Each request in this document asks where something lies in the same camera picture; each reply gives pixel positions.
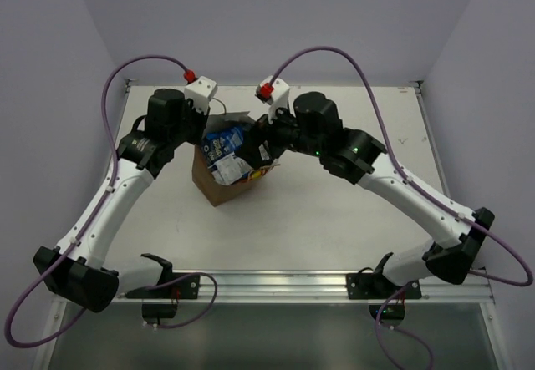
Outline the blue white cookie bag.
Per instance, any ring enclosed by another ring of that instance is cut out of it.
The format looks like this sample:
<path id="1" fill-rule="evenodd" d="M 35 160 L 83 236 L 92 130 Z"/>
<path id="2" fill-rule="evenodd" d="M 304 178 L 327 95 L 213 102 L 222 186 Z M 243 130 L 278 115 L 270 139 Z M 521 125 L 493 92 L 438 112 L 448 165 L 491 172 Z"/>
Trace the blue white cookie bag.
<path id="1" fill-rule="evenodd" d="M 247 178 L 252 167 L 236 151 L 243 145 L 245 126 L 232 124 L 209 132 L 201 142 L 201 152 L 211 175 L 219 185 L 233 185 Z"/>

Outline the orange snack bag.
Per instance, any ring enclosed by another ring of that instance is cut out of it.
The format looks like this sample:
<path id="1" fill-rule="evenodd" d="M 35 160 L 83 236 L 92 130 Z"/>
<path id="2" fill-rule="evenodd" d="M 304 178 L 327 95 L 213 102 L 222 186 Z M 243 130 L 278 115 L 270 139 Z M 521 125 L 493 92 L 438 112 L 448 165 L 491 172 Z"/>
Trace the orange snack bag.
<path id="1" fill-rule="evenodd" d="M 236 184 L 245 184 L 245 183 L 251 182 L 251 181 L 253 181 L 255 179 L 262 178 L 263 176 L 265 176 L 267 173 L 269 173 L 271 170 L 273 170 L 274 168 L 276 168 L 278 166 L 279 166 L 279 163 L 271 163 L 270 165 L 261 166 L 257 170 L 250 170 L 241 179 L 237 180 L 235 182 L 235 185 Z"/>

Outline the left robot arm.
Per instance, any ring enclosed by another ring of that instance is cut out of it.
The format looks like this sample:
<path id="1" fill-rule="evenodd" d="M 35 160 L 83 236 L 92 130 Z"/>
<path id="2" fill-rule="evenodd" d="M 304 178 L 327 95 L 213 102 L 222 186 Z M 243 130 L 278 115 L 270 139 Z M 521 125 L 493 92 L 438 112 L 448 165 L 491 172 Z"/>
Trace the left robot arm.
<path id="1" fill-rule="evenodd" d="M 54 248 L 40 247 L 33 263 L 49 291 L 82 308 L 102 312 L 120 293 L 146 289 L 155 297 L 174 286 L 172 264 L 143 254 L 127 266 L 104 266 L 113 239 L 135 202 L 184 143 L 200 142 L 209 100 L 186 90 L 158 89 L 147 113 L 119 143 L 118 161 L 74 228 Z"/>

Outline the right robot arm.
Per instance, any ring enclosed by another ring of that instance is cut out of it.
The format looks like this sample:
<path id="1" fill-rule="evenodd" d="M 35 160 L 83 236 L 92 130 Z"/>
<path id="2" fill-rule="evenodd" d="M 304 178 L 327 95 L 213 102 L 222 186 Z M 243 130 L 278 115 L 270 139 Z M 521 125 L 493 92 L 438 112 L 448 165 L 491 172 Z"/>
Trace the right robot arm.
<path id="1" fill-rule="evenodd" d="M 430 276 L 452 285 L 464 282 L 494 221 L 491 211 L 464 207 L 423 185 L 443 207 L 430 203 L 394 167 L 385 145 L 363 130 L 344 127 L 336 103 L 320 92 L 299 95 L 292 109 L 277 108 L 274 119 L 263 115 L 245 131 L 237 156 L 257 170 L 287 150 L 317 157 L 331 175 L 388 201 L 431 237 L 385 254 L 375 269 L 349 273 L 351 298 L 391 297 L 405 284 Z"/>

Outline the brown paper bag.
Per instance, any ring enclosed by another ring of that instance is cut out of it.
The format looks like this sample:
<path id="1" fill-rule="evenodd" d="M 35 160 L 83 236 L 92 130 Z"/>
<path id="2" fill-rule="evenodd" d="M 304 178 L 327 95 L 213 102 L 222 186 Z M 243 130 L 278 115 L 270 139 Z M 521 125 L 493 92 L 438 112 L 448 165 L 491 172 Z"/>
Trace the brown paper bag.
<path id="1" fill-rule="evenodd" d="M 224 109 L 220 114 L 210 114 L 208 116 L 206 129 L 202 139 L 209 132 L 225 129 L 232 124 L 242 124 L 245 126 L 246 130 L 248 130 L 252 127 L 253 123 L 254 120 L 248 111 L 229 111 Z M 246 191 L 252 189 L 266 175 L 262 178 L 255 179 L 245 184 L 233 184 L 229 186 L 219 185 L 216 181 L 214 181 L 211 172 L 207 168 L 206 160 L 201 152 L 200 143 L 197 144 L 194 149 L 191 176 L 193 183 L 207 198 L 210 204 L 214 207 L 217 207 L 227 203 L 230 200 L 236 199 L 239 195 L 242 195 Z"/>

